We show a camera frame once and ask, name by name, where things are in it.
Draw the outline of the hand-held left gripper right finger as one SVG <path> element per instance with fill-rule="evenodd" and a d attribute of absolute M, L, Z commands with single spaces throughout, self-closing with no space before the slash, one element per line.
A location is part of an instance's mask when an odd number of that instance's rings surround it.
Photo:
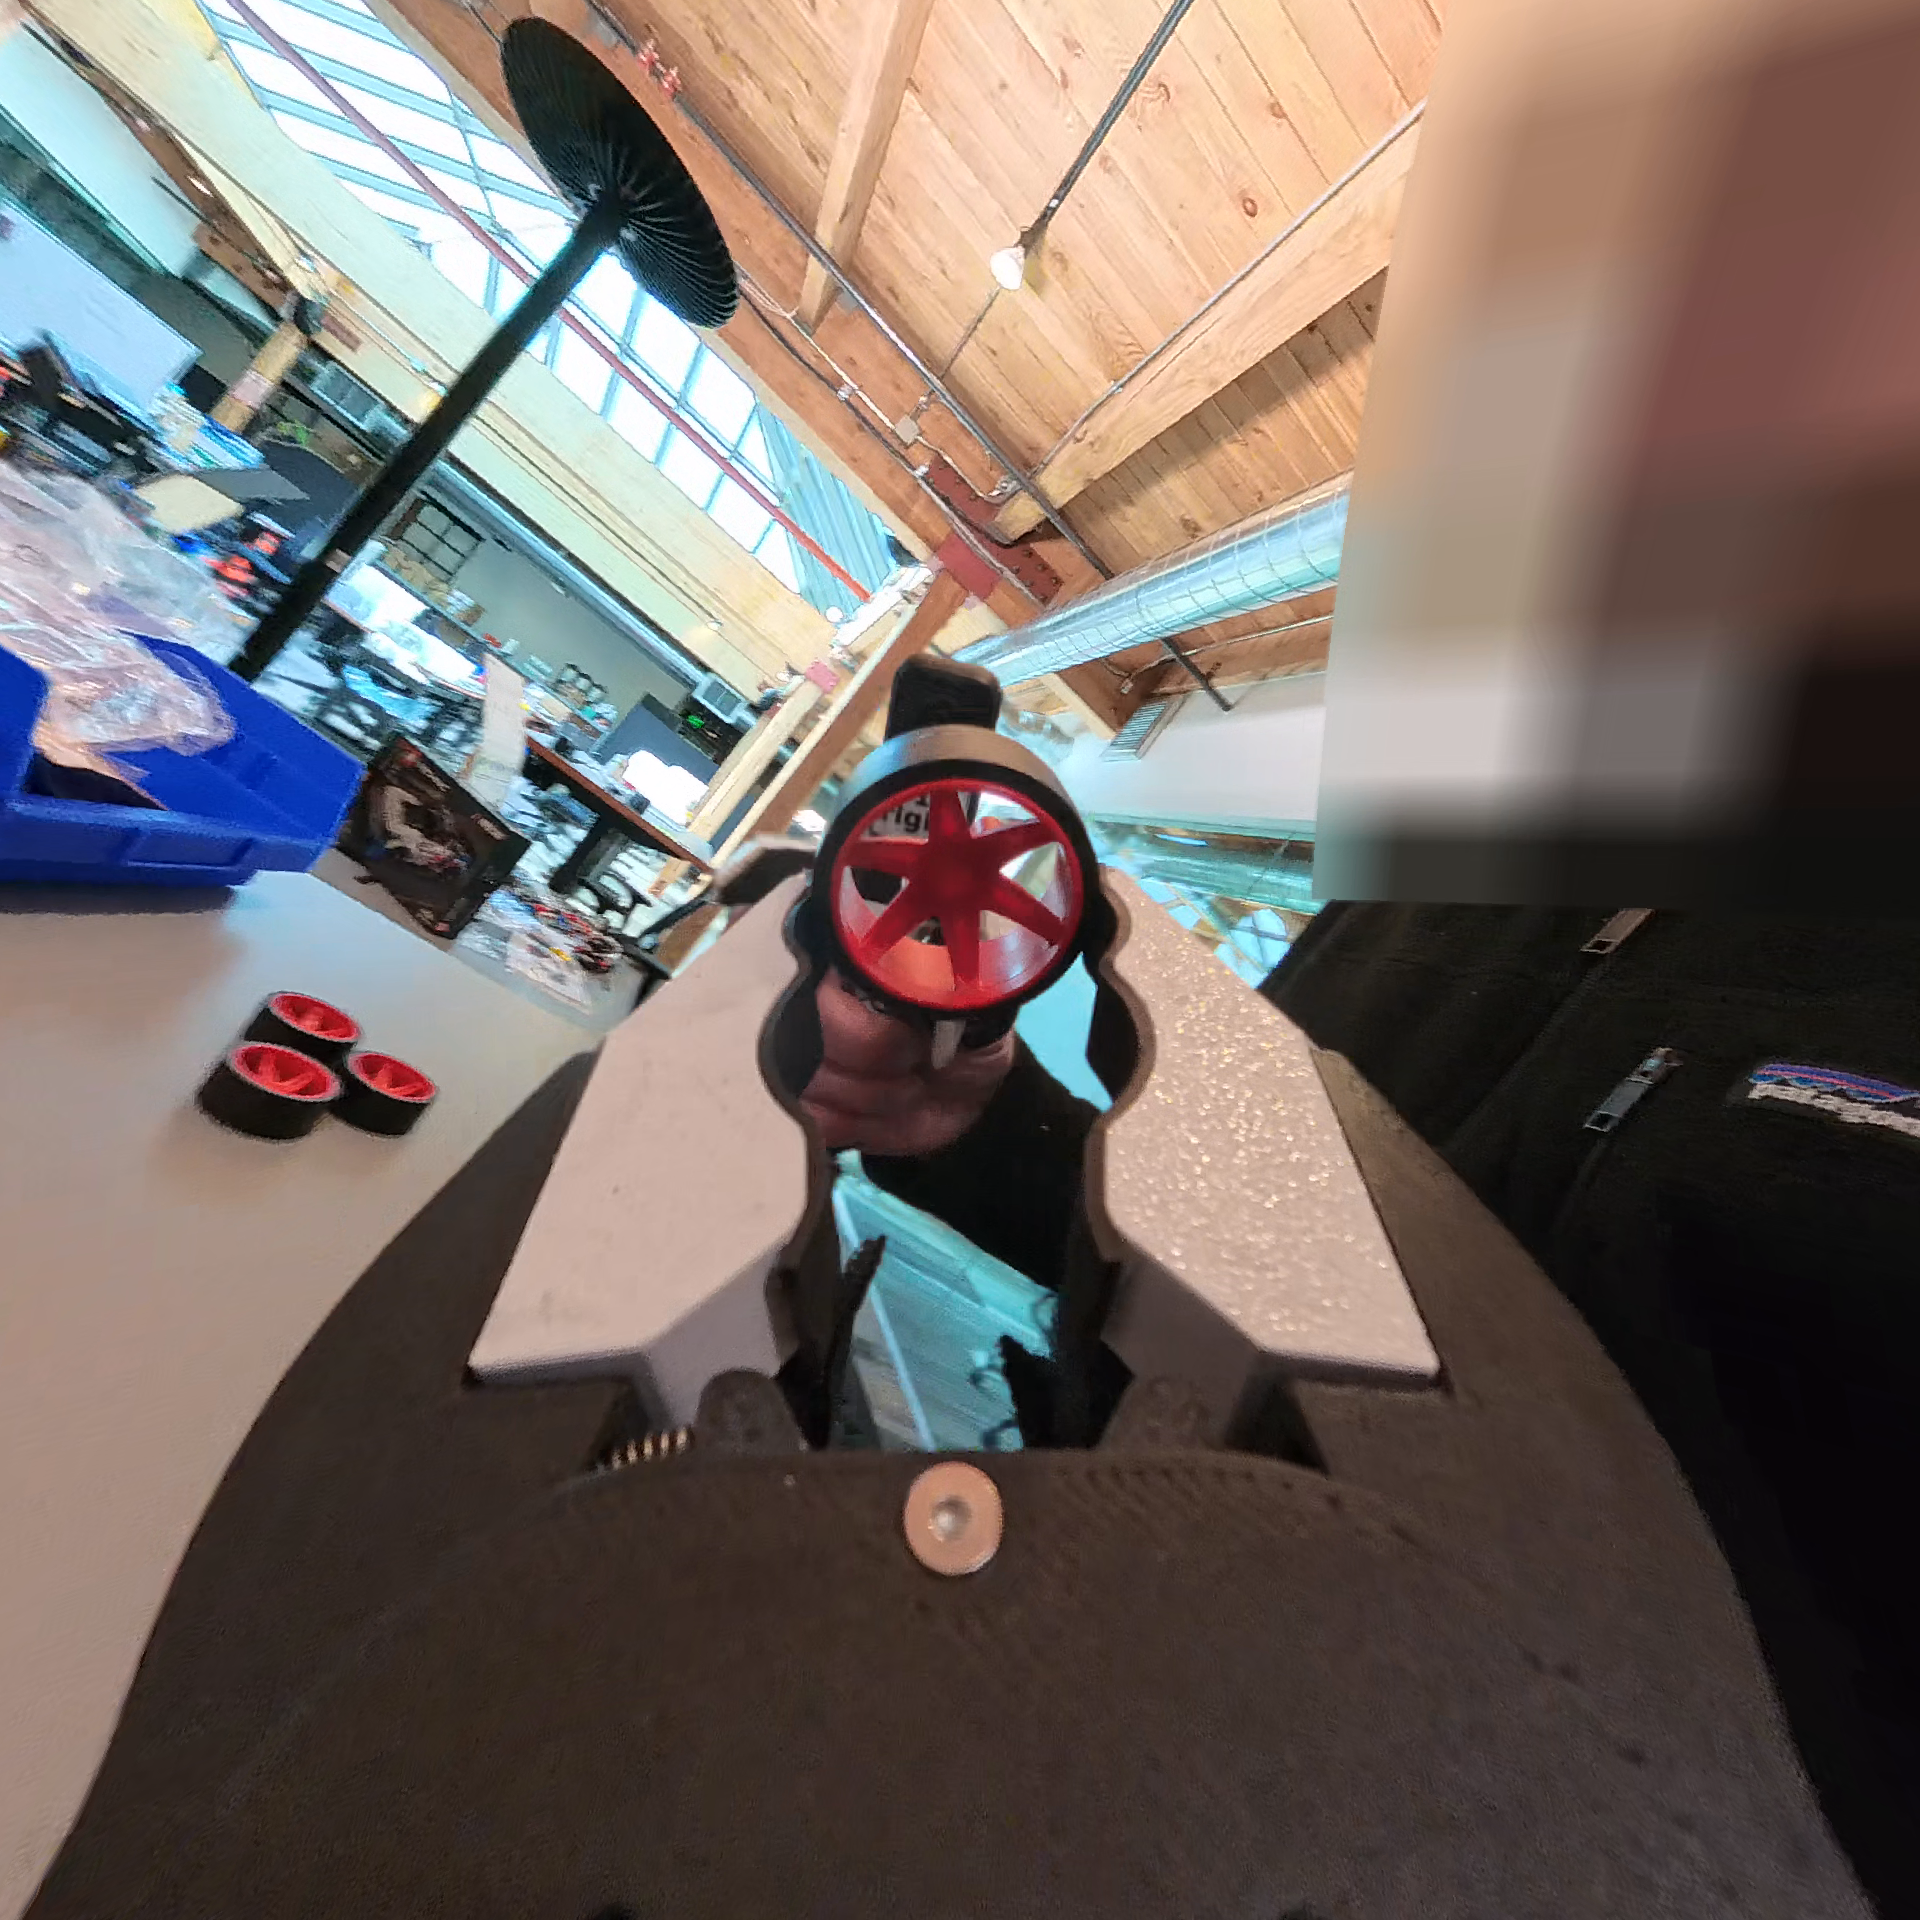
<path fill-rule="evenodd" d="M 1071 1185 L 1044 1442 L 1088 1449 L 1170 1384 L 1204 1442 L 1311 1385 L 1427 1393 L 1443 1363 L 1312 1044 L 1139 883 L 1088 916 L 1088 1062 L 1108 1092 Z"/>

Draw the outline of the silver ventilation duct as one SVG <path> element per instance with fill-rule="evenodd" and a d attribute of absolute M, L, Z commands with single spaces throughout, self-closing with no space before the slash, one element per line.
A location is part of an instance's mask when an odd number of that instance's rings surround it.
<path fill-rule="evenodd" d="M 1282 501 L 1216 534 L 960 649 L 1011 688 L 1244 618 L 1338 582 L 1353 476 Z"/>

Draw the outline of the black printed toy box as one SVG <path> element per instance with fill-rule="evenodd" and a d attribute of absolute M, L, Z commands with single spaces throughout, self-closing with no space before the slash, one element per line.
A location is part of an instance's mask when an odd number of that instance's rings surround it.
<path fill-rule="evenodd" d="M 334 846 L 422 933 L 456 941 L 532 842 L 393 732 L 370 757 Z"/>

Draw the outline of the clear plastic bag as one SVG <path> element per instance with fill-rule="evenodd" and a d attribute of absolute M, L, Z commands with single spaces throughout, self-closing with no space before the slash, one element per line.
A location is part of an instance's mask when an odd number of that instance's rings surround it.
<path fill-rule="evenodd" d="M 95 484 L 4 464 L 3 645 L 44 682 L 39 757 L 115 774 L 131 753 L 223 748 L 233 721 L 202 662 L 239 642 L 204 564 Z"/>

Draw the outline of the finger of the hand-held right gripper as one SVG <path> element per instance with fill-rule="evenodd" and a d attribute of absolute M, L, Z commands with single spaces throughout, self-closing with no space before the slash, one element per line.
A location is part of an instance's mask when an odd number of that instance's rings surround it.
<path fill-rule="evenodd" d="M 778 885 L 808 878 L 819 854 L 819 837 L 755 837 L 726 858 L 704 888 L 704 904 L 719 908 L 755 906 Z"/>

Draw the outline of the person's right hand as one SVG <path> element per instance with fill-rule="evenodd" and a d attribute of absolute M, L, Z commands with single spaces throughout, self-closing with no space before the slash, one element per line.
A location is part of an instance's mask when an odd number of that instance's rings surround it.
<path fill-rule="evenodd" d="M 839 1154 L 923 1160 L 962 1140 L 1018 1068 L 1018 1036 L 939 1051 L 929 1028 L 887 1016 L 828 973 L 815 1009 L 822 1059 L 801 1110 Z"/>

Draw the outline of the blue plastic bin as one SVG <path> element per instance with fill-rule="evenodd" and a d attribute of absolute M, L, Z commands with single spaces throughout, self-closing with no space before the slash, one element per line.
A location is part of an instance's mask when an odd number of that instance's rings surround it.
<path fill-rule="evenodd" d="M 47 682 L 4 656 L 4 883 L 239 888 L 259 874 L 306 874 L 337 844 L 361 761 L 200 649 L 159 641 L 155 654 L 218 699 L 231 732 L 204 753 L 115 753 L 136 804 L 48 790 L 32 746 Z"/>

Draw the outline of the printed leaflet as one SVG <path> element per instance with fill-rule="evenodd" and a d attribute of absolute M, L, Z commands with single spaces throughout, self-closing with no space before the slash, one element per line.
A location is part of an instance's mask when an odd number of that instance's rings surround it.
<path fill-rule="evenodd" d="M 475 908 L 451 954 L 511 989 L 591 1024 L 623 1020 L 668 979 L 636 941 L 521 881 L 500 885 Z"/>

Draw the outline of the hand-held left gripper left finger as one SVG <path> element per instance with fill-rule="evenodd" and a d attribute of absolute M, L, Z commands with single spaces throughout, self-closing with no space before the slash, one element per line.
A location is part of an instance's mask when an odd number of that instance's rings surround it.
<path fill-rule="evenodd" d="M 779 1021 L 811 1013 L 808 892 L 735 878 L 719 939 L 600 1049 L 471 1347 L 480 1384 L 612 1378 L 689 1426 L 708 1381 L 755 1371 L 826 1442 L 857 1293 L 783 1072 Z"/>

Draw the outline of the red wheel with black tyre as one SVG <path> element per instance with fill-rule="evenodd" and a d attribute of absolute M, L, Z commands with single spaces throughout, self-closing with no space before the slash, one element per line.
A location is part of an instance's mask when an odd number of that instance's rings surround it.
<path fill-rule="evenodd" d="M 282 1021 L 280 1021 L 280 1020 L 271 1013 L 271 1006 L 267 1006 L 271 996 L 260 1001 L 260 1006 L 259 1006 L 256 1016 L 254 1016 L 254 1017 L 251 1017 L 251 1021 L 247 1024 L 244 1041 L 265 1041 L 265 1043 L 283 1044 L 283 1048 L 291 1048 L 291 1049 L 300 1049 L 302 1054 L 310 1054 L 312 1059 L 316 1059 L 316 1061 L 320 1061 L 320 1062 L 326 1062 L 326 1065 L 330 1065 L 330 1068 L 337 1068 L 337 1065 L 346 1062 L 346 1061 L 347 1061 L 347 1059 L 350 1059 L 350 1057 L 353 1057 L 353 1054 L 361 1048 L 361 1041 L 363 1041 L 363 1027 L 361 1027 L 361 1038 L 360 1038 L 360 1044 L 356 1044 L 353 1051 L 332 1051 L 332 1049 L 326 1049 L 326 1048 L 320 1048 L 320 1044 L 316 1044 L 316 1043 L 312 1043 L 312 1041 L 305 1041 L 305 1038 L 302 1038 L 302 1036 L 298 1036 L 295 1032 L 289 1032 L 289 1028 L 286 1028 L 286 1027 L 283 1027 L 283 1024 L 282 1024 Z"/>

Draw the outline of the black metal post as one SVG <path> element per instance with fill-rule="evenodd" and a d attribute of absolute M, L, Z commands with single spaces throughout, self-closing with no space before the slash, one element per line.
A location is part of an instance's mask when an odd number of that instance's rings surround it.
<path fill-rule="evenodd" d="M 719 330 L 736 314 L 736 265 L 703 188 L 612 68 L 539 16 L 508 25 L 498 65 L 519 130 L 567 205 L 563 246 L 259 620 L 231 660 L 242 682 L 298 635 L 603 253 L 620 253 L 643 293 L 690 326 Z"/>

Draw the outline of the person's right forearm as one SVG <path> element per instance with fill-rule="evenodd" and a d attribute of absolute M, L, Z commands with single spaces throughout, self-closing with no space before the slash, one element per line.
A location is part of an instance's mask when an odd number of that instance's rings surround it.
<path fill-rule="evenodd" d="M 979 1121 L 919 1157 L 859 1154 L 867 1178 L 1044 1290 L 1065 1283 L 1088 1138 L 1102 1108 L 1071 1092 L 1015 1041 Z"/>

